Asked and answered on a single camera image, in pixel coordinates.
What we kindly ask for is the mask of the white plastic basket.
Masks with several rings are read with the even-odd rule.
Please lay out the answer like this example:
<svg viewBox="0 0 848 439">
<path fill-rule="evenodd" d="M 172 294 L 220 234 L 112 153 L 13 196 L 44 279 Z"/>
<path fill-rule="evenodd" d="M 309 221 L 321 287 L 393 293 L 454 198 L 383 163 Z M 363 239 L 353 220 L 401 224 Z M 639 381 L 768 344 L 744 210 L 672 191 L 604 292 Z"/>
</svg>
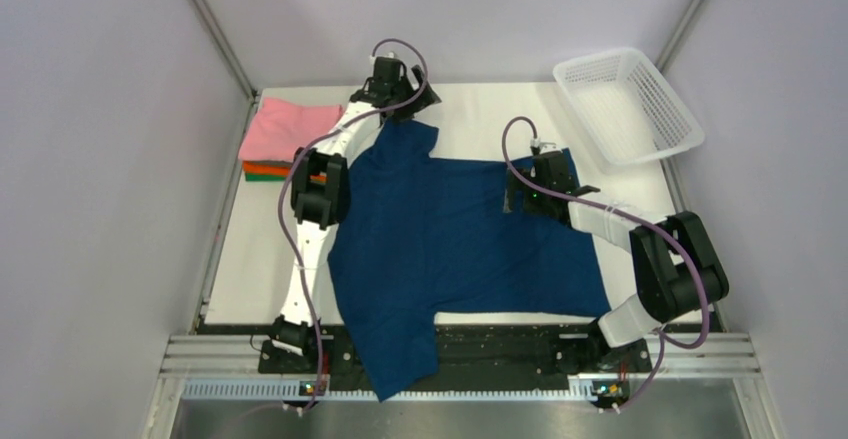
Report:
<svg viewBox="0 0 848 439">
<path fill-rule="evenodd" d="M 552 76 L 564 109 L 607 173 L 662 161 L 705 141 L 693 113 L 638 49 L 575 57 L 555 65 Z"/>
</svg>

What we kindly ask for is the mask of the right aluminium frame post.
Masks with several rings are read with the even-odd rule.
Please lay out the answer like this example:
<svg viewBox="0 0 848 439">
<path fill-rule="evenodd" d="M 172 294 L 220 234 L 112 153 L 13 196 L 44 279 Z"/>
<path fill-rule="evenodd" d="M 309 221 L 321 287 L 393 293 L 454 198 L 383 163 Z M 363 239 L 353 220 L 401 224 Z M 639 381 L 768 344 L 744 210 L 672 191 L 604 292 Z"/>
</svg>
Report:
<svg viewBox="0 0 848 439">
<path fill-rule="evenodd" d="M 671 35 L 654 61 L 654 65 L 662 74 L 665 74 L 672 66 L 707 2 L 708 0 L 689 0 L 687 3 Z"/>
</svg>

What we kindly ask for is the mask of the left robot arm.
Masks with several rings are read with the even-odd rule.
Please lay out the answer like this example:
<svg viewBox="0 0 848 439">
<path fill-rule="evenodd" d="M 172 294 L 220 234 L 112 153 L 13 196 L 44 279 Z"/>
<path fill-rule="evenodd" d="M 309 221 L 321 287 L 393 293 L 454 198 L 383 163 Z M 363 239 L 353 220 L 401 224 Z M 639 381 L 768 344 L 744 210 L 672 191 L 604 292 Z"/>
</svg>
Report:
<svg viewBox="0 0 848 439">
<path fill-rule="evenodd" d="M 258 370 L 283 374 L 324 370 L 316 287 L 328 278 L 327 259 L 338 226 L 351 206 L 349 167 L 365 141 L 387 122 L 401 123 L 440 103 L 425 62 L 409 67 L 392 55 L 374 56 L 371 75 L 340 119 L 298 148 L 281 190 L 277 212 L 293 252 L 291 284 L 262 344 Z"/>
</svg>

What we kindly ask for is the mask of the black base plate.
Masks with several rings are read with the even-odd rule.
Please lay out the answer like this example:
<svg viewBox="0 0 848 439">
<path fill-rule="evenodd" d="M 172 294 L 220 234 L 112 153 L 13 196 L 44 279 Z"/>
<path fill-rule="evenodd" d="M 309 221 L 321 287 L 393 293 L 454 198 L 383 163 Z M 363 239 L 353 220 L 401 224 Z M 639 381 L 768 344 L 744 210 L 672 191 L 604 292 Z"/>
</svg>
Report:
<svg viewBox="0 0 848 439">
<path fill-rule="evenodd" d="M 373 389 L 345 327 L 326 327 L 322 345 L 321 352 L 298 356 L 264 341 L 258 371 L 312 379 L 321 370 L 331 392 Z M 653 367 L 646 340 L 608 349 L 588 324 L 439 326 L 435 351 L 438 367 L 418 376 L 406 391 L 555 391 L 575 384 L 580 374 L 616 381 Z"/>
</svg>

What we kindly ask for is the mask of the aluminium frame post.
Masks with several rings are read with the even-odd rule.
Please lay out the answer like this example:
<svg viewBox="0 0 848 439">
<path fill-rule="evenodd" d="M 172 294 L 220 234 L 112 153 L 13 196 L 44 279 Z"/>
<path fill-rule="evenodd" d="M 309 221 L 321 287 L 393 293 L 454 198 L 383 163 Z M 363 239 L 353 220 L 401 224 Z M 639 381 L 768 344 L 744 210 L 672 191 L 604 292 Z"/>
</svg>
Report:
<svg viewBox="0 0 848 439">
<path fill-rule="evenodd" d="M 236 82 L 240 91 L 249 99 L 257 96 L 257 90 L 248 78 L 246 70 L 228 40 L 216 14 L 208 0 L 188 0 L 202 29 L 208 36 L 225 68 Z"/>
<path fill-rule="evenodd" d="M 665 74 L 672 66 L 707 2 L 708 0 L 689 0 L 687 3 L 671 35 L 654 61 L 654 65 L 662 74 Z"/>
</svg>

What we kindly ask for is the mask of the pink folded t-shirt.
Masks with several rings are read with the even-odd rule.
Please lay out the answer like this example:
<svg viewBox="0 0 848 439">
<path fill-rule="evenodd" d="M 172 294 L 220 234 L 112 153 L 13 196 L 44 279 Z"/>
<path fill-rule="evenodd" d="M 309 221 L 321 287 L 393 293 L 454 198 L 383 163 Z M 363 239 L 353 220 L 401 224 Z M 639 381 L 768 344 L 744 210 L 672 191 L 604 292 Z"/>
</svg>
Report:
<svg viewBox="0 0 848 439">
<path fill-rule="evenodd" d="M 303 106 L 264 99 L 248 126 L 238 158 L 294 160 L 298 148 L 328 133 L 343 112 L 341 105 Z"/>
</svg>

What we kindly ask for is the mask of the blue t-shirt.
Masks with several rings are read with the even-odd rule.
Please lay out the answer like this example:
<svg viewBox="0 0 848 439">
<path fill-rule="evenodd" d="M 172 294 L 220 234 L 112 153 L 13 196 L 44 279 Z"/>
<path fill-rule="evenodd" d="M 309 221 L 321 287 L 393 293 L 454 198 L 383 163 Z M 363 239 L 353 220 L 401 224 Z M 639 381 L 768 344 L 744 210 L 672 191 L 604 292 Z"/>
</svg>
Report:
<svg viewBox="0 0 848 439">
<path fill-rule="evenodd" d="M 432 156 L 439 131 L 389 124 L 354 161 L 328 257 L 337 307 L 380 401 L 439 368 L 439 313 L 610 310 L 589 234 L 503 209 L 502 162 Z"/>
</svg>

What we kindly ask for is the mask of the orange folded t-shirt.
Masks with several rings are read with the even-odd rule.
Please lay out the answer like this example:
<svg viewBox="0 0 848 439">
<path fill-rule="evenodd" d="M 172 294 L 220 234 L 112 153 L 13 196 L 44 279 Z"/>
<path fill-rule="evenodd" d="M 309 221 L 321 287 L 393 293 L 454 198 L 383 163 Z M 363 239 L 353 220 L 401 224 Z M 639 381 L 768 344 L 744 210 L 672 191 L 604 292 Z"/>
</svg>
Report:
<svg viewBox="0 0 848 439">
<path fill-rule="evenodd" d="M 290 167 L 273 167 L 258 164 L 242 163 L 243 173 L 266 174 L 266 175 L 285 175 L 287 178 L 291 173 Z"/>
</svg>

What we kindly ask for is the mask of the grey folded t-shirt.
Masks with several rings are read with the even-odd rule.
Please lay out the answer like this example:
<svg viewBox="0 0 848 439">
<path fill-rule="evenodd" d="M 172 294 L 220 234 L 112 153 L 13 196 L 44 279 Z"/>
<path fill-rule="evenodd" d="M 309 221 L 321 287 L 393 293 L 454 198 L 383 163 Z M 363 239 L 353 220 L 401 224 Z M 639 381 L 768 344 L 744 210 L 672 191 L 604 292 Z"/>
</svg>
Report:
<svg viewBox="0 0 848 439">
<path fill-rule="evenodd" d="M 266 165 L 273 167 L 290 167 L 293 164 L 293 160 L 279 160 L 279 159 L 245 159 L 239 157 L 239 160 L 243 163 L 249 164 L 258 164 L 258 165 Z"/>
</svg>

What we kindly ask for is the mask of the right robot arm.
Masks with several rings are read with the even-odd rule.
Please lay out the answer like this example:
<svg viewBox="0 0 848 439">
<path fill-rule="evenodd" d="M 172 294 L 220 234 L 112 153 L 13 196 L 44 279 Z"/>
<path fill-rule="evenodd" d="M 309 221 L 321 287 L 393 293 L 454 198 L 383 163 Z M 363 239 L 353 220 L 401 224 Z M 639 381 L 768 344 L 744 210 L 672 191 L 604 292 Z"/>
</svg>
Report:
<svg viewBox="0 0 848 439">
<path fill-rule="evenodd" d="M 612 371 L 632 344 L 689 312 L 700 311 L 701 345 L 709 307 L 729 293 L 729 282 L 701 218 L 645 212 L 598 188 L 577 184 L 562 151 L 532 150 L 528 168 L 507 166 L 504 209 L 549 217 L 630 254 L 636 291 L 595 319 L 578 344 L 578 366 Z"/>
</svg>

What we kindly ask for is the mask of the left aluminium frame post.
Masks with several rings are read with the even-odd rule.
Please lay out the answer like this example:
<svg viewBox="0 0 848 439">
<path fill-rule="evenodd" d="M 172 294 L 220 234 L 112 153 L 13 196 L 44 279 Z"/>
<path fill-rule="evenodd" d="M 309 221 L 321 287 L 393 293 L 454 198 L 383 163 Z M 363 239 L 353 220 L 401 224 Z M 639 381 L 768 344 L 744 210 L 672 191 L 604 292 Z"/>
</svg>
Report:
<svg viewBox="0 0 848 439">
<path fill-rule="evenodd" d="M 225 68 L 236 82 L 240 91 L 249 99 L 257 96 L 257 90 L 248 78 L 246 70 L 228 40 L 216 14 L 208 0 L 188 0 L 202 29 L 208 36 Z"/>
</svg>

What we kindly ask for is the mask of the green folded t-shirt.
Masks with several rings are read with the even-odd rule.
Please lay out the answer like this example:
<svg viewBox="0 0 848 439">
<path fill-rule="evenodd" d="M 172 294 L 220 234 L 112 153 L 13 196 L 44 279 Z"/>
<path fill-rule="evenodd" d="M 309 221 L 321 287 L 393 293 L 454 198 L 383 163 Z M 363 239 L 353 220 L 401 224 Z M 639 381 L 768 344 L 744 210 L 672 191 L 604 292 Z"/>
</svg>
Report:
<svg viewBox="0 0 848 439">
<path fill-rule="evenodd" d="M 248 172 L 244 173 L 244 177 L 247 182 L 283 182 L 287 179 L 285 175 L 266 175 Z"/>
</svg>

